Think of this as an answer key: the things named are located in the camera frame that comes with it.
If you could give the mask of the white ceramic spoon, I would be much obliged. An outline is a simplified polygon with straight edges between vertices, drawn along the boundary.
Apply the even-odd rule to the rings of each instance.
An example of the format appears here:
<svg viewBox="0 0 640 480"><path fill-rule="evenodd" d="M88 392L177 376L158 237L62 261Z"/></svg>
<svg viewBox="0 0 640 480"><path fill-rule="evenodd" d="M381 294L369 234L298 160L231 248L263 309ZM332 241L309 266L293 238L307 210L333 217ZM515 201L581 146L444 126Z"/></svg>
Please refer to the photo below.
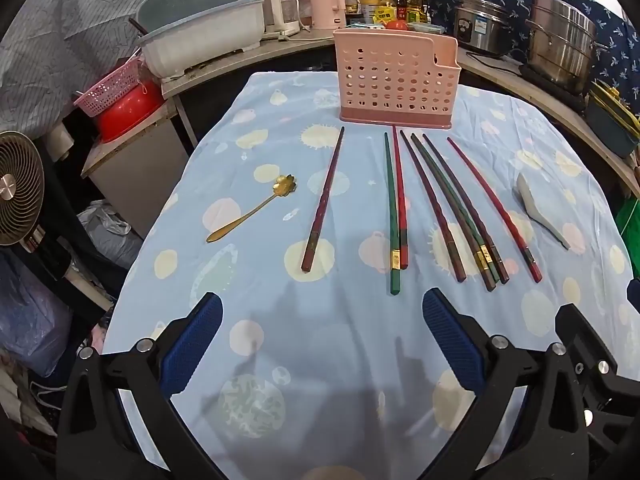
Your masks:
<svg viewBox="0 0 640 480"><path fill-rule="evenodd" d="M566 250L570 249L570 243L564 235L550 222L550 220L539 209L532 189L522 172L516 178L516 188L521 196L524 208L529 216L541 226L543 226Z"/></svg>

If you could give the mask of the dark green chopstick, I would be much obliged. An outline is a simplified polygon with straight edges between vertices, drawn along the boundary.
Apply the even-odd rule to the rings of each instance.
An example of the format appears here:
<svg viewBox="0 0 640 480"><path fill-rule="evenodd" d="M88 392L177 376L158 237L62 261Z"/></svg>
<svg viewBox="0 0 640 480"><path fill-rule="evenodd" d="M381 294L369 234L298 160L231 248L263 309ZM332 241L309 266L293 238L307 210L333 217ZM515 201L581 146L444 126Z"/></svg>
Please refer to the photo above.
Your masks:
<svg viewBox="0 0 640 480"><path fill-rule="evenodd" d="M468 242L477 269L480 271L480 276L482 277L488 292L492 292L497 285L497 271L494 269L494 264L491 259L486 259L486 245L480 236L480 232L477 231L471 216L462 204L462 200L460 200L458 194L452 188L452 185L442 173L442 170L440 170L431 154L426 148L424 148L424 145L420 142L419 138L413 133L410 136L410 139L421 157L424 159L424 162L426 162L428 168L430 168L432 174L434 174L434 177L442 190L442 194L446 197L446 200L459 223L461 232Z"/></svg>

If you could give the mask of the maroon chopstick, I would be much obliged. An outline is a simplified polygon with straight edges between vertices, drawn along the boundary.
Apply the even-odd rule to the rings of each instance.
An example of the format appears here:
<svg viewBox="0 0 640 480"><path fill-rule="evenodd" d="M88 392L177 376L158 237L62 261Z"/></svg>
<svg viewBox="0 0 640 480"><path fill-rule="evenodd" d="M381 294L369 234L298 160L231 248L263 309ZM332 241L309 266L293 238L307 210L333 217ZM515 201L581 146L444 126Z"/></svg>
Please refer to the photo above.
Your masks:
<svg viewBox="0 0 640 480"><path fill-rule="evenodd" d="M459 283L462 283L466 279L466 273L458 252L456 242L454 241L454 237L452 236L450 229L448 228L446 217L442 212L442 206L440 206L440 203L436 197L434 188L432 187L430 180L428 180L426 172L423 169L421 163L419 162L418 156L416 156L416 152L414 151L413 147L410 145L409 139L407 138L406 134L403 131L400 132L400 136L405 143L405 147L407 148L409 156L411 157L413 166L414 168L416 168L416 173L418 174L420 182L424 187L428 201L430 202L431 207L434 211L437 224L439 226L440 232L442 233L442 239L444 240L447 255L449 257L449 262L451 263L451 266L452 266L452 272L454 272L454 276L456 277L456 280Z"/></svg>

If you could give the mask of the gold flower spoon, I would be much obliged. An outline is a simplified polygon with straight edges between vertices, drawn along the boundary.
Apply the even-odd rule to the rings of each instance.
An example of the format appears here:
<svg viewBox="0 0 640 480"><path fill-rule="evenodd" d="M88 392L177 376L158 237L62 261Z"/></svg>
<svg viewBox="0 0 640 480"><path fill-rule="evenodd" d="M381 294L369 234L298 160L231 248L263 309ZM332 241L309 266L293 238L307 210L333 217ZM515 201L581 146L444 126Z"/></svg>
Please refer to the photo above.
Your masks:
<svg viewBox="0 0 640 480"><path fill-rule="evenodd" d="M217 240L221 240L223 237L225 237L231 231L236 229L247 219L249 219L250 217L253 217L254 214L257 214L258 211L260 211L262 208L270 204L276 198L286 197L294 193L296 186L297 186L296 177L294 177L292 174L287 174L286 176L277 177L277 179L274 181L272 186L272 193L268 198L263 200L260 204L258 204L256 207L251 209L246 214L242 214L241 217L227 223L225 226L222 226L219 229L216 229L216 231L211 232L209 236L206 237L206 242L213 243L213 242L216 242Z"/></svg>

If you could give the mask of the dark red patterned chopstick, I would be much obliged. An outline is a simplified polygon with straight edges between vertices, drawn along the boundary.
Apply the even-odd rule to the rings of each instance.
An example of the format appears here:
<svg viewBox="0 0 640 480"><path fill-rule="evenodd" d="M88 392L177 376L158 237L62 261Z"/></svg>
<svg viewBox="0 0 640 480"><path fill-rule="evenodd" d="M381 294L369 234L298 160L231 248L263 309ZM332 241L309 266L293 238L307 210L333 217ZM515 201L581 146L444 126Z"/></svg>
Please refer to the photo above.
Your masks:
<svg viewBox="0 0 640 480"><path fill-rule="evenodd" d="M326 180L324 180L324 185L322 188L322 192L320 194L318 207L317 207L316 213L314 214L314 222L312 222L312 225L311 225L307 244L303 254L302 265L300 266L300 270L302 270L305 273L309 273L311 271L312 264L314 263L314 255L316 254L317 246L320 240L323 219L324 219L324 216L326 215L326 210L328 209L331 188L334 180L334 174L336 173L337 161L341 153L344 133L345 133L345 127L342 127L340 129L340 132L338 133L336 145L332 154L329 168L328 168L328 171L326 172Z"/></svg>

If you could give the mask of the dark purple chopstick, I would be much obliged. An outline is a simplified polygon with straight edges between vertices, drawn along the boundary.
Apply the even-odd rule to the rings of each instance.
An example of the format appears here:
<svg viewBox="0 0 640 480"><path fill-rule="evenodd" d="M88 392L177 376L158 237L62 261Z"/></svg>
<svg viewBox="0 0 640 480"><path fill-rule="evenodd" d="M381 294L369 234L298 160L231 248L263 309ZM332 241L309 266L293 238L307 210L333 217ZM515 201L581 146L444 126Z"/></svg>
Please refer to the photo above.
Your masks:
<svg viewBox="0 0 640 480"><path fill-rule="evenodd" d="M444 170L448 174L449 180L451 181L452 185L456 188L458 195L460 196L462 202L464 203L466 210L471 216L474 226L476 227L476 230L478 234L480 234L480 238L482 239L482 244L480 244L480 250L483 252L483 255L485 257L488 257L487 263L489 264L489 267L491 268L491 270L494 271L494 277L498 278L502 284L506 284L510 280L509 273L506 270L506 267L504 266L504 263L500 257L500 254L498 252L498 249L494 240L490 236L484 221L482 220L482 218L480 218L480 214L478 213L477 209L473 205L472 200L470 199L470 196L465 191L464 187L458 180L457 176L451 170L450 166L448 165L448 162L446 161L446 159L444 159L444 156L442 156L442 154L439 153L439 150L436 148L433 142L426 136L426 134L423 135L423 139L425 140L427 145L431 148L433 153L438 158L440 164L442 165L442 168L444 168Z"/></svg>

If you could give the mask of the round fan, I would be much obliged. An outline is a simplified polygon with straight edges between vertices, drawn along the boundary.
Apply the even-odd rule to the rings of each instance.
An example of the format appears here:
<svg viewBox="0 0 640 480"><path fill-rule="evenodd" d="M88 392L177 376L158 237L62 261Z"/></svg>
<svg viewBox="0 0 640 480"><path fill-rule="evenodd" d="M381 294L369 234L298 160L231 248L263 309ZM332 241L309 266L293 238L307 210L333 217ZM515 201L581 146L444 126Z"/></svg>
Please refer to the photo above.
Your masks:
<svg viewBox="0 0 640 480"><path fill-rule="evenodd" d="M1 245L21 243L35 229L44 197L41 156L28 136L1 133Z"/></svg>

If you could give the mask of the yellow teal bowl stack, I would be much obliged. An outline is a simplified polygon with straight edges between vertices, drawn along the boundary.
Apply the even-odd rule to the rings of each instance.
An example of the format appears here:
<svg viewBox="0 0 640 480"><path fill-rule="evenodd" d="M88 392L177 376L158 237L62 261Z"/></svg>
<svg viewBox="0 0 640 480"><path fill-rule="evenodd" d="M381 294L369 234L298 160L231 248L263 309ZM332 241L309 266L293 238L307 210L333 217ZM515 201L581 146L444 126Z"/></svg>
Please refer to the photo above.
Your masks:
<svg viewBox="0 0 640 480"><path fill-rule="evenodd" d="M585 116L600 141L618 157L626 158L639 145L639 119L620 92L603 80L591 81Z"/></svg>

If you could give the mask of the light blue patterned tablecloth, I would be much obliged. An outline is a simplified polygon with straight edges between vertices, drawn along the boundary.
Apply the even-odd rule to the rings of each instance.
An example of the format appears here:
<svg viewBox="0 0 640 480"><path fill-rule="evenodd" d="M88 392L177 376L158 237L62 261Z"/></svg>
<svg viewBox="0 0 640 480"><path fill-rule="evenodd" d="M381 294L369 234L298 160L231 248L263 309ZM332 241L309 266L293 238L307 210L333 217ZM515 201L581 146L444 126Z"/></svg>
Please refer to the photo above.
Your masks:
<svg viewBox="0 0 640 480"><path fill-rule="evenodd" d="M554 317L576 304L639 375L632 277L606 198L536 107L460 87L448 130L405 129L433 142L460 180L510 280L488 292L456 220L466 279L408 151L401 154L409 266L390 293L390 214L382 126L345 124L334 73L257 73L206 134L146 237L108 328L106 352L156 337L206 292L224 305L218 334L174 404L232 479L413 479L445 444L473 395L423 321L437 287L490 334L545 349ZM311 271L300 270L340 129L340 157ZM522 172L566 250L529 218ZM221 240L216 229L279 197Z"/></svg>

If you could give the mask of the black induction cooker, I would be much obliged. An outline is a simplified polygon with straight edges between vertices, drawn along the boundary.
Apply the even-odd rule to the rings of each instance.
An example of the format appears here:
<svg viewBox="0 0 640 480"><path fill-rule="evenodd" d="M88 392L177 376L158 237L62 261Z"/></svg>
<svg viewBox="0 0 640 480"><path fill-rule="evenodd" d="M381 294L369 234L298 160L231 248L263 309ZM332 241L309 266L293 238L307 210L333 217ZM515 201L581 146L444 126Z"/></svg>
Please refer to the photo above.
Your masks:
<svg viewBox="0 0 640 480"><path fill-rule="evenodd" d="M518 66L518 71L522 78L529 81L531 84L534 84L536 87L541 88L541 90L544 90L550 94L550 96L553 96L555 99L574 110L574 112L582 114L586 110L587 101L582 94L568 92L555 82L541 74L538 74L536 70L533 70L527 64L521 64Z"/></svg>

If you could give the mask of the blue floral backsplash cloth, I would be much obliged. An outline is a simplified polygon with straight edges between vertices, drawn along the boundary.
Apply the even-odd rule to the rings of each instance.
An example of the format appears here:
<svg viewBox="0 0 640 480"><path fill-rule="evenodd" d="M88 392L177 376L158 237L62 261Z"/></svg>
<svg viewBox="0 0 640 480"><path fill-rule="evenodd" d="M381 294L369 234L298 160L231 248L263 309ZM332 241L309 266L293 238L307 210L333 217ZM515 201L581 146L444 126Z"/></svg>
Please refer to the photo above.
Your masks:
<svg viewBox="0 0 640 480"><path fill-rule="evenodd" d="M509 32L509 54L523 62L529 44L529 27L533 0L486 0L500 4L506 9L511 31ZM634 26L617 16L596 0L562 0L585 14L597 29L597 40L605 45L597 50L592 62L591 75L620 92L623 102L634 114L639 113L639 33ZM454 28L454 8L459 0L431 0L430 12L433 22Z"/></svg>

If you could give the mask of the pink plastic basket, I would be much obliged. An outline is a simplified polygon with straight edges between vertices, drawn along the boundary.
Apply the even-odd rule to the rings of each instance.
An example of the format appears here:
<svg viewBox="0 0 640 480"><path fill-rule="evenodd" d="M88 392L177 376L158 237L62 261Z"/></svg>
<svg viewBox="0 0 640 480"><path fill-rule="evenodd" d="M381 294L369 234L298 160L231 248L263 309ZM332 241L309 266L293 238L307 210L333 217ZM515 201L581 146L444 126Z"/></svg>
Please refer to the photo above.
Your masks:
<svg viewBox="0 0 640 480"><path fill-rule="evenodd" d="M119 68L112 70L87 91L82 92L74 101L74 105L89 117L102 114L140 82L140 65L139 55L128 58Z"/></svg>

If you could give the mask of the red plastic basin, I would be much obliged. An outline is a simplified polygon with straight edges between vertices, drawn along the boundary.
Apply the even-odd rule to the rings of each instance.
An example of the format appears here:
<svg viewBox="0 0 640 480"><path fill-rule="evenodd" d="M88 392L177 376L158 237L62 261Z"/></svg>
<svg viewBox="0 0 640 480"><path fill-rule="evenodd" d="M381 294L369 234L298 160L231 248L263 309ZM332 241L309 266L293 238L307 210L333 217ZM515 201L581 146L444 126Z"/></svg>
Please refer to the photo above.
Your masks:
<svg viewBox="0 0 640 480"><path fill-rule="evenodd" d="M143 81L94 118L103 143L114 141L163 106L160 87Z"/></svg>

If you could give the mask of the steel stacked steamer pot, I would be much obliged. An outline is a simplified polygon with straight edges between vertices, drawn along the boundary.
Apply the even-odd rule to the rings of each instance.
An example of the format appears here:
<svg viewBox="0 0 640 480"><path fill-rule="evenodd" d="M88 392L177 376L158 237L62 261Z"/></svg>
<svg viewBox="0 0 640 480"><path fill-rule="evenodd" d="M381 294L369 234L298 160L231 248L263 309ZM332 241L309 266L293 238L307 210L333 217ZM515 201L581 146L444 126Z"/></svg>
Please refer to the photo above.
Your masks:
<svg viewBox="0 0 640 480"><path fill-rule="evenodd" d="M586 14L561 0L533 0L527 65L573 94L584 92L597 50L608 50Z"/></svg>

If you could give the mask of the pink perforated utensil basket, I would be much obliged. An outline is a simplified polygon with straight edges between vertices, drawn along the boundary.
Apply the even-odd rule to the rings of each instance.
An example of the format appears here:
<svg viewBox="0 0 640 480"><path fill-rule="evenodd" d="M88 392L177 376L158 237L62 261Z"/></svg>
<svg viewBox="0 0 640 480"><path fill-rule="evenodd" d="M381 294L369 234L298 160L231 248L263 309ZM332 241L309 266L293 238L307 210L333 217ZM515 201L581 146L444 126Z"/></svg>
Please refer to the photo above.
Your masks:
<svg viewBox="0 0 640 480"><path fill-rule="evenodd" d="M345 122L449 129L461 67L454 37L393 29L333 34Z"/></svg>

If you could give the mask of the steel rice cooker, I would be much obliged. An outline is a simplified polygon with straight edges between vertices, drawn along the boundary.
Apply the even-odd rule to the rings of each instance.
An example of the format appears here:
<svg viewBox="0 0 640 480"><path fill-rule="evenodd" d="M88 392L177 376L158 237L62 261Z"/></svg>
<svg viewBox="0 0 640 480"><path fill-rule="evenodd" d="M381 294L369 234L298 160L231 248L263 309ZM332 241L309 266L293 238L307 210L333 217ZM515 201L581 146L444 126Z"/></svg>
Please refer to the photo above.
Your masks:
<svg viewBox="0 0 640 480"><path fill-rule="evenodd" d="M509 15L500 4L487 0L458 0L454 36L459 44L493 56L510 50Z"/></svg>

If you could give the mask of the grey striped curtain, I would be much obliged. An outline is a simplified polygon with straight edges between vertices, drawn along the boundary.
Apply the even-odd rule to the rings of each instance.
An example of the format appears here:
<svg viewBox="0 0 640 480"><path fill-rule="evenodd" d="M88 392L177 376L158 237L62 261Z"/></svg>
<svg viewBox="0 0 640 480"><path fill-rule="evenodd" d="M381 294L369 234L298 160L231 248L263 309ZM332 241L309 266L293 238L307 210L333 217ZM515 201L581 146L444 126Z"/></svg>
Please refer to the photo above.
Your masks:
<svg viewBox="0 0 640 480"><path fill-rule="evenodd" d="M26 0L1 40L1 129L37 139L134 52L143 0Z"/></svg>

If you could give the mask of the teal white dish rack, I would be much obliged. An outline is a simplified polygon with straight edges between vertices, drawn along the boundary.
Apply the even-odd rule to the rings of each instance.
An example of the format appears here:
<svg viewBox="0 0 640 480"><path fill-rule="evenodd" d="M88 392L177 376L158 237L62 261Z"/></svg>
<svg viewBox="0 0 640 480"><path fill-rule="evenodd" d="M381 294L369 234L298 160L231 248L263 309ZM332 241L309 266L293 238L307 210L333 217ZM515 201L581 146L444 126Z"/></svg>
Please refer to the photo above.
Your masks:
<svg viewBox="0 0 640 480"><path fill-rule="evenodd" d="M144 0L137 40L150 72L181 76L212 58L259 46L265 30L264 0Z"/></svg>

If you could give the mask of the red tomato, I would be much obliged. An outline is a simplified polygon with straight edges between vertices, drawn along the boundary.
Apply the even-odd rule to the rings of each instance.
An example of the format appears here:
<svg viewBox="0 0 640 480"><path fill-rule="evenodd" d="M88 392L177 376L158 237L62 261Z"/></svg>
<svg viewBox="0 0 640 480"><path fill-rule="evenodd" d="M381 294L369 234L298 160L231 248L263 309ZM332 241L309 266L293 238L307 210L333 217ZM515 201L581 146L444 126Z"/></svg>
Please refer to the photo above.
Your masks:
<svg viewBox="0 0 640 480"><path fill-rule="evenodd" d="M408 24L404 20L393 20L385 24L385 28L389 30L408 30Z"/></svg>

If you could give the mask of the yellow oil bottle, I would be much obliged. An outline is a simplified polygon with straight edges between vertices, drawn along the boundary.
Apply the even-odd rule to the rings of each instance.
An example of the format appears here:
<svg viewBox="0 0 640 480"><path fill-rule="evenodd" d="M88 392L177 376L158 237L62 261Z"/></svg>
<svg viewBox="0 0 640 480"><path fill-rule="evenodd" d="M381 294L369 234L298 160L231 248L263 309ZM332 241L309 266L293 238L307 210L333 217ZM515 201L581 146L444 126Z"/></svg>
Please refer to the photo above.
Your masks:
<svg viewBox="0 0 640 480"><path fill-rule="evenodd" d="M429 23L427 0L407 0L406 20L408 23Z"/></svg>

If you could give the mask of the yellow seasoning bag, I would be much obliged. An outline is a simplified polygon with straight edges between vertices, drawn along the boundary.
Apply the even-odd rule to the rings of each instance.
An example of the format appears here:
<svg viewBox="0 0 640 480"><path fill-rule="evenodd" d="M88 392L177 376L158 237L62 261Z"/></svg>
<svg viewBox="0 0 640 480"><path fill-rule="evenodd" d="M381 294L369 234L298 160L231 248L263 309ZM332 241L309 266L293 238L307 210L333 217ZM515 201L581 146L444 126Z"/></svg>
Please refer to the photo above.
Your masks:
<svg viewBox="0 0 640 480"><path fill-rule="evenodd" d="M386 26L388 23L395 21L397 18L396 6L390 1L381 1L375 8L373 21L375 24Z"/></svg>

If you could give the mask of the dark soy sauce bottle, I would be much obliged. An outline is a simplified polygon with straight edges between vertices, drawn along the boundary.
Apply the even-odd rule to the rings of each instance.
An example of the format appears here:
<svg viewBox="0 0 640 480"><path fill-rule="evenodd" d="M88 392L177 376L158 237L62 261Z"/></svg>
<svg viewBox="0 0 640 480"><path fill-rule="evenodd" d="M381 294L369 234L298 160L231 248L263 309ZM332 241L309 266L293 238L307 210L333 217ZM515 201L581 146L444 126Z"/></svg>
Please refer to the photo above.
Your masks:
<svg viewBox="0 0 640 480"><path fill-rule="evenodd" d="M407 0L395 0L396 18L398 21L407 19Z"/></svg>

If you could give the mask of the pink electric kettle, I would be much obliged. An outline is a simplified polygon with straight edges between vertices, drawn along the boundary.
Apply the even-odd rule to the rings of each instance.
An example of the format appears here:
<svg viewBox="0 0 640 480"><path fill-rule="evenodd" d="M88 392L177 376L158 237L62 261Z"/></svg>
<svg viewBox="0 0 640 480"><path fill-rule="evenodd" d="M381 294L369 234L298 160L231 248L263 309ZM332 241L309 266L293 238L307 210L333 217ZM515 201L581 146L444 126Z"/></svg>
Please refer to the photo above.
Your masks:
<svg viewBox="0 0 640 480"><path fill-rule="evenodd" d="M346 26L345 0L310 0L312 27L335 30Z"/></svg>

